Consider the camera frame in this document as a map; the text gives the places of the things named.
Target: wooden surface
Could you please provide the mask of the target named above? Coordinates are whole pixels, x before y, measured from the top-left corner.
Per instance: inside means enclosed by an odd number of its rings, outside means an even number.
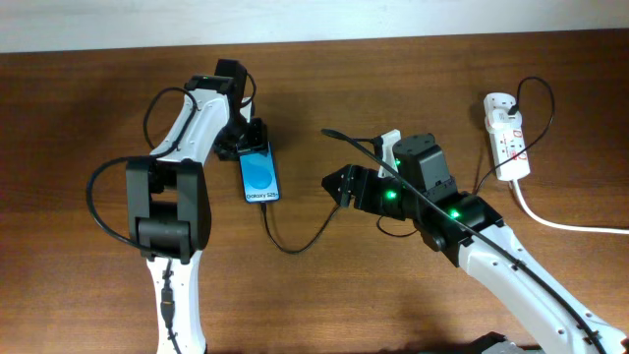
[[[489,168],[482,100],[514,93],[527,75],[546,78],[557,100],[556,122],[522,182],[531,208],[559,222],[626,226],[627,43],[629,31],[615,30],[2,55],[0,352],[154,352],[148,270],[94,224],[86,181],[105,160],[147,153],[141,121],[153,95],[211,73],[218,58],[238,58],[256,77],[283,192],[271,219],[282,242],[298,247],[333,206],[320,179],[346,163],[374,167],[319,129],[433,133],[469,191]],[[160,103],[155,139],[180,102]],[[526,86],[522,109],[530,142],[547,119],[545,91]],[[200,310],[210,351],[370,353],[465,343],[492,330],[534,343],[421,237],[384,236],[374,215],[345,209],[309,252],[286,256],[267,240],[258,207],[243,201],[238,164],[213,158],[205,172],[213,223]],[[106,172],[96,200],[126,233],[124,181],[122,167]],[[483,197],[569,291],[629,332],[626,236],[539,225],[495,177]]]

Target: white cable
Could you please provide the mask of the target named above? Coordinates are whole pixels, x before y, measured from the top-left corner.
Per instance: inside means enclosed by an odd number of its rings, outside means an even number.
[[[558,224],[558,223],[554,223],[548,220],[544,220],[541,217],[535,215],[530,209],[529,206],[527,206],[527,204],[524,202],[524,197],[522,197],[522,191],[520,191],[520,185],[518,184],[518,180],[513,180],[511,181],[511,186],[513,188],[513,190],[515,191],[515,196],[518,199],[518,202],[520,202],[520,206],[522,206],[522,209],[530,216],[533,218],[533,220],[544,224],[546,226],[550,226],[550,227],[554,227],[554,228],[558,228],[558,229],[563,229],[563,230],[569,230],[569,231],[583,231],[583,232],[603,232],[603,233],[614,233],[614,234],[622,234],[622,235],[629,235],[629,230],[624,230],[624,229],[615,229],[615,228],[607,228],[607,227],[586,227],[586,226],[572,226],[572,225],[563,225],[563,224]]]

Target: wooden table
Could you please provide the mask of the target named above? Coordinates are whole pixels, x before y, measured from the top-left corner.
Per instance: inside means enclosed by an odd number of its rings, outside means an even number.
[[[547,79],[557,118],[531,153],[524,193],[539,215],[626,226],[629,208],[628,30],[464,35],[317,43],[190,46],[0,56],[0,352],[150,353],[157,321],[139,252],[107,237],[86,211],[92,170],[147,153],[151,98],[237,58],[254,74],[257,112],[276,147],[283,199],[270,209],[299,247],[333,206],[323,176],[375,167],[336,128],[372,137],[433,133],[461,190],[489,168],[482,101]],[[181,107],[171,95],[150,130],[163,137]],[[523,90],[525,138],[543,128],[548,98]],[[243,201],[239,166],[205,168],[213,212],[200,266],[200,310],[216,353],[369,353],[466,343],[489,331],[535,341],[476,280],[419,235],[394,239],[376,216],[342,210],[302,256],[279,253],[259,209]],[[482,192],[537,260],[602,318],[629,332],[629,239],[542,226],[491,177]],[[103,216],[126,233],[123,167],[96,186]],[[394,232],[410,222],[386,221]]]

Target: cable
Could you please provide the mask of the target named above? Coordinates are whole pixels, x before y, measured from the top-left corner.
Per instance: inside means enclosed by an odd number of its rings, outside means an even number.
[[[426,196],[424,196],[420,191],[418,191],[415,188],[415,186],[413,186],[404,177],[402,177],[402,175],[400,175],[395,169],[393,169],[387,163],[382,161],[382,159],[380,159],[377,156],[375,156],[371,151],[369,151],[368,149],[366,149],[363,146],[361,146],[358,142],[354,141],[352,138],[344,135],[343,133],[340,133],[340,132],[337,132],[337,131],[334,131],[334,130],[331,130],[331,129],[322,129],[321,132],[324,135],[326,135],[326,136],[328,136],[330,138],[334,138],[334,139],[345,141],[345,142],[351,144],[354,148],[357,148],[360,152],[362,152],[365,155],[367,155],[369,158],[371,158],[373,161],[377,162],[377,164],[379,164],[384,169],[386,169],[389,173],[391,173],[391,175],[393,175],[393,177],[397,178],[397,180],[400,181],[400,183],[402,183],[404,185],[404,187],[406,187],[407,190],[411,191],[417,198],[419,198],[424,203],[426,203],[427,206],[431,207],[434,211],[436,211],[440,215],[446,217],[447,219],[449,219],[451,222],[453,222],[457,226],[461,227],[462,229],[468,231],[472,235],[474,235],[474,236],[478,237],[479,239],[481,239],[483,242],[485,242],[490,247],[495,249],[502,257],[507,259],[507,261],[513,263],[513,265],[515,265],[516,267],[518,267],[519,269],[524,271],[527,275],[529,275],[534,280],[535,283],[537,283],[543,290],[545,290],[548,293],[548,295],[550,295],[555,301],[557,301],[557,303],[559,303],[559,305],[561,305],[566,310],[566,312],[568,312],[568,314],[570,314],[570,316],[577,322],[577,324],[587,334],[588,338],[590,338],[590,340],[595,345],[595,347],[597,348],[599,353],[600,354],[606,354],[604,348],[600,344],[599,338],[597,337],[596,334],[594,334],[592,332],[592,329],[588,326],[588,324],[586,324],[586,322],[583,321],[583,319],[579,316],[579,314],[572,308],[572,306],[570,306],[570,304],[568,304],[568,302],[566,300],[564,300],[561,297],[561,295],[559,295],[550,285],[548,285],[545,281],[543,281],[543,279],[541,279],[537,274],[535,274],[534,271],[530,270],[526,266],[526,264],[524,264],[522,261],[518,260],[517,258],[511,256],[511,254],[509,254],[506,250],[502,249],[500,246],[495,244],[493,241],[489,240],[482,233],[474,230],[473,228],[471,228],[470,226],[464,224],[463,222],[461,222],[461,221],[459,221],[459,220],[457,220],[455,218],[452,218],[445,210],[441,209],[438,205],[433,203]]]
[[[252,82],[252,87],[254,87],[254,91],[252,92],[251,97],[249,97],[249,99],[248,99],[248,100],[244,101],[244,102],[241,104],[241,108],[242,108],[242,107],[247,107],[247,105],[248,105],[249,103],[253,102],[253,101],[254,101],[254,97],[256,97],[256,93],[257,93],[257,85],[256,85],[256,81],[254,80],[254,77],[253,77],[251,74],[249,74],[249,72],[247,72],[247,77],[249,78],[249,80],[251,80],[251,82]]]
[[[522,196],[522,191],[520,190],[520,185],[518,184],[518,180],[511,181],[511,185],[513,186],[513,191],[515,192],[516,198],[518,202],[520,202],[520,206],[525,213],[527,213],[530,217],[532,217],[535,221],[544,224],[546,226],[569,230],[569,231],[582,231],[582,232],[602,232],[602,233],[614,233],[621,235],[629,235],[629,230],[626,229],[617,229],[617,228],[608,228],[608,227],[588,227],[588,226],[572,226],[572,225],[563,225],[558,224],[552,221],[544,220],[541,217],[537,216],[534,212],[529,209],[526,202],[524,202],[524,197]]]
[[[159,310],[161,317],[164,319],[164,324],[168,330],[168,339],[173,342],[173,347],[177,354],[181,354],[179,345],[177,344],[177,333],[173,331],[173,319],[175,318],[175,300],[173,297],[173,289],[170,287],[170,276],[173,274],[170,271],[173,260],[168,259],[168,265],[166,270],[162,274],[161,278],[164,279],[164,286],[161,288],[161,303],[159,304]]]
[[[511,160],[516,159],[519,155],[521,155],[525,151],[529,150],[529,148],[532,148],[535,144],[537,144],[543,138],[543,136],[546,135],[546,133],[548,132],[548,128],[550,128],[550,124],[554,120],[554,94],[552,93],[552,88],[550,87],[550,85],[544,79],[538,78],[538,77],[535,77],[535,76],[527,77],[527,78],[522,79],[522,81],[520,81],[520,84],[518,84],[518,93],[516,95],[515,104],[511,107],[511,109],[509,109],[508,114],[509,115],[514,115],[514,114],[516,114],[520,110],[520,90],[522,89],[522,84],[525,83],[528,80],[538,81],[538,82],[542,83],[542,85],[544,85],[546,87],[546,89],[548,90],[548,95],[550,96],[550,118],[548,119],[548,123],[546,123],[546,126],[545,126],[545,128],[543,128],[542,133],[532,143],[530,143],[527,146],[525,146],[522,151],[516,153],[513,157],[507,159],[506,161],[503,161],[502,163],[498,163],[493,168],[491,168],[491,170],[485,175],[485,177],[483,177],[483,179],[481,180],[479,185],[474,189],[474,193],[473,193],[474,195],[477,195],[481,191],[481,188],[485,184],[485,180],[495,170],[500,168],[500,166],[504,165],[505,163],[507,163],[507,162],[509,162]]]
[[[144,252],[150,252],[153,253],[156,256],[159,257],[165,257],[165,258],[178,258],[179,255],[173,255],[173,254],[169,254],[169,253],[164,253],[164,252],[159,252],[159,251],[155,251],[153,249],[151,249],[150,247],[147,246],[143,246],[137,242],[134,242],[133,240],[130,240],[127,237],[124,237],[123,235],[117,233],[116,231],[114,231],[111,227],[109,227],[105,221],[103,221],[102,218],[100,218],[100,215],[98,215],[98,212],[96,211],[96,206],[94,205],[94,199],[93,199],[93,188],[94,188],[94,182],[96,182],[96,178],[98,178],[98,176],[107,168],[118,164],[118,163],[123,163],[123,162],[131,162],[131,161],[145,161],[145,160],[149,160],[149,161],[154,161],[157,158],[160,157],[164,157],[166,155],[168,155],[169,153],[171,153],[172,151],[174,151],[177,146],[179,145],[179,142],[181,142],[181,140],[184,137],[184,133],[186,132],[186,129],[188,129],[188,126],[190,125],[190,122],[192,121],[193,117],[195,117],[195,113],[197,112],[197,100],[192,96],[191,93],[189,93],[186,89],[183,88],[165,88],[162,91],[160,91],[157,96],[153,99],[153,101],[150,103],[150,106],[148,107],[148,110],[146,112],[146,114],[144,115],[144,121],[147,121],[147,117],[148,114],[150,114],[150,111],[152,110],[153,106],[155,105],[155,103],[157,102],[157,100],[159,99],[159,97],[161,97],[162,94],[164,94],[165,92],[168,91],[179,91],[182,92],[183,94],[185,94],[192,102],[193,102],[193,106],[192,109],[190,111],[190,115],[188,116],[188,118],[186,119],[186,122],[184,123],[184,126],[182,127],[181,132],[179,133],[179,136],[177,136],[177,139],[175,139],[175,141],[173,142],[173,144],[165,151],[163,152],[159,152],[156,154],[152,154],[152,155],[148,155],[148,156],[125,156],[125,157],[118,157],[118,158],[114,158],[110,161],[107,161],[103,164],[101,164],[98,168],[96,168],[96,170],[94,170],[94,172],[91,174],[91,177],[89,178],[89,181],[87,181],[87,187],[86,187],[86,202],[87,202],[87,210],[89,211],[89,213],[91,214],[91,216],[94,218],[94,221],[96,221],[96,224],[98,224],[98,226],[100,226],[109,236],[113,237],[114,239],[128,245],[131,247],[135,247],[140,251],[144,251]],[[146,139],[146,141],[152,146],[152,143],[150,142],[150,139]]]
[[[413,235],[414,233],[416,233],[416,232],[417,232],[417,230],[415,230],[415,231],[413,231],[413,232],[409,232],[409,233],[407,233],[407,234],[402,234],[402,235],[396,235],[396,234],[392,234],[392,233],[390,233],[390,232],[387,232],[386,230],[384,230],[384,229],[382,228],[382,226],[380,226],[380,221],[382,220],[382,218],[383,218],[383,217],[384,217],[384,216],[381,216],[381,217],[379,217],[379,218],[377,219],[377,221],[375,222],[375,227],[377,227],[377,229],[378,229],[378,230],[380,230],[380,232],[381,232],[381,233],[383,233],[383,234],[385,234],[385,235],[388,235],[388,236],[391,236],[391,237],[404,238],[404,237],[409,237],[409,236],[411,236],[411,235]]]
[[[299,250],[287,250],[283,248],[282,246],[280,246],[280,244],[278,244],[277,241],[275,241],[275,239],[273,238],[273,235],[271,235],[271,231],[268,229],[268,221],[266,220],[266,203],[261,203],[259,207],[260,207],[260,210],[262,211],[262,217],[264,218],[264,228],[266,229],[266,234],[268,235],[268,238],[271,239],[271,242],[273,242],[273,244],[275,245],[275,247],[277,247],[278,250],[288,255],[299,255],[307,251],[310,247],[312,247],[315,244],[315,242],[318,241],[319,237],[321,237],[321,234],[323,234],[323,231],[327,227],[327,224],[332,220],[332,217],[334,217],[336,212],[340,209],[340,205],[334,206],[334,209],[332,210],[330,215],[327,217],[325,222],[323,222],[323,225],[321,225],[321,228],[318,230],[318,232],[313,237],[311,242],[309,242],[306,246],[304,246],[303,248]]]

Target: phone screen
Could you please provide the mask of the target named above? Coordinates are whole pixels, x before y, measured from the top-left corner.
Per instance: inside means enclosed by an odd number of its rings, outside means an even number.
[[[266,151],[241,155],[240,170],[243,175],[245,200],[248,203],[279,200],[279,184],[270,143]]]

